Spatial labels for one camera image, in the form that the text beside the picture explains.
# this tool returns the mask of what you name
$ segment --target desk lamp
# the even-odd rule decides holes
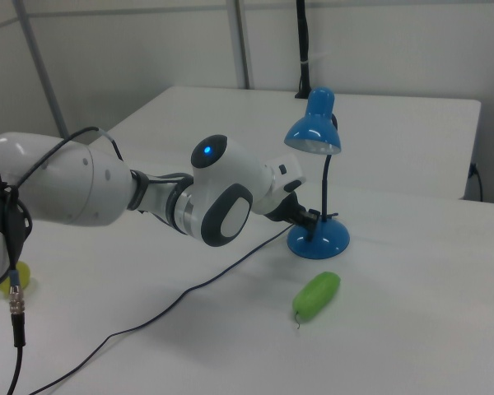
[[[320,87],[311,91],[304,118],[292,126],[284,141],[297,150],[326,155],[322,178],[322,216],[315,231],[311,234],[307,229],[295,226],[287,237],[291,251],[308,259],[334,257],[349,244],[346,227],[327,214],[329,162],[331,155],[341,150],[337,119],[333,115],[334,102],[335,95],[328,88]]]

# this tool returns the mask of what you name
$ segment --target white table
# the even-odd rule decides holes
[[[161,114],[164,105],[159,96],[147,107]],[[140,122],[137,112],[113,131],[133,165],[155,152],[155,139],[138,142]],[[244,130],[249,119],[235,124]],[[190,151],[156,149],[172,166]],[[299,196],[317,207],[318,183]],[[352,237],[340,256],[307,261],[282,237],[161,321],[112,341],[57,393],[494,394],[494,205],[337,185],[329,196]],[[99,229],[36,223],[22,254],[34,283],[18,393],[66,373],[108,334],[148,320],[282,228],[251,216],[237,240],[213,249],[135,212]],[[341,288],[297,331],[292,298],[325,270]],[[0,393],[14,359],[0,298]]]
[[[329,173],[337,185],[435,198],[464,195],[478,101],[335,96],[342,152]],[[291,92],[173,87],[111,132],[134,149],[127,156],[147,163],[189,165],[192,149],[212,134],[226,134],[268,160],[292,151],[282,141],[305,106]],[[111,150],[105,142],[96,146]],[[169,154],[159,156],[158,149]],[[319,179],[324,162],[296,154],[307,179]]]

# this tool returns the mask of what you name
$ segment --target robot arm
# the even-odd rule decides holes
[[[0,135],[0,175],[10,185],[61,139],[27,133]],[[230,138],[200,142],[191,156],[193,176],[151,176],[114,156],[69,142],[20,186],[34,220],[102,226],[127,209],[149,211],[166,224],[211,246],[231,242],[249,212],[314,229],[316,217],[298,204],[304,177],[290,154],[262,165]],[[7,251],[0,234],[0,275]]]

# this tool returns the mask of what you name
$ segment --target lamp neck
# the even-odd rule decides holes
[[[326,156],[324,162],[324,172],[322,173],[322,222],[328,220],[328,170],[331,155]]]

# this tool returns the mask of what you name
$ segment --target black pole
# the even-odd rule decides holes
[[[324,162],[324,173],[322,175],[322,222],[328,220],[328,169],[331,155],[326,156]]]
[[[307,53],[310,49],[310,38],[305,19],[305,0],[296,0],[296,18],[298,20],[298,44],[300,46],[300,86],[297,99],[307,99],[311,92],[310,64]]]

